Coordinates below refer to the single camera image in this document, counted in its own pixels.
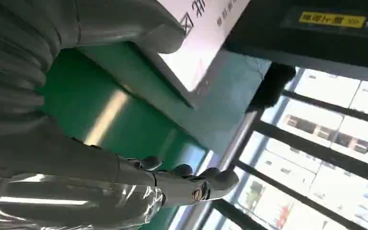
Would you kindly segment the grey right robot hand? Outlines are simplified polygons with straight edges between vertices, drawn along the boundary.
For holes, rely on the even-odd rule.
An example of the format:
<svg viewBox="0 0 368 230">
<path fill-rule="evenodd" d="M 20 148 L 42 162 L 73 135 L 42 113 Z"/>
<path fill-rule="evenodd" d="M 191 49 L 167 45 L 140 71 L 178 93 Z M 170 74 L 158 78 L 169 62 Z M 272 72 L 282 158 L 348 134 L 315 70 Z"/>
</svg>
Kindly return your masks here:
<svg viewBox="0 0 368 230">
<path fill-rule="evenodd" d="M 156 0 L 0 0 L 0 168 L 154 186 L 172 205 L 228 195 L 239 181 L 231 170 L 146 170 L 65 136 L 41 110 L 36 89 L 62 49 L 132 41 L 171 54 L 184 39 L 184 28 Z"/>
</svg>

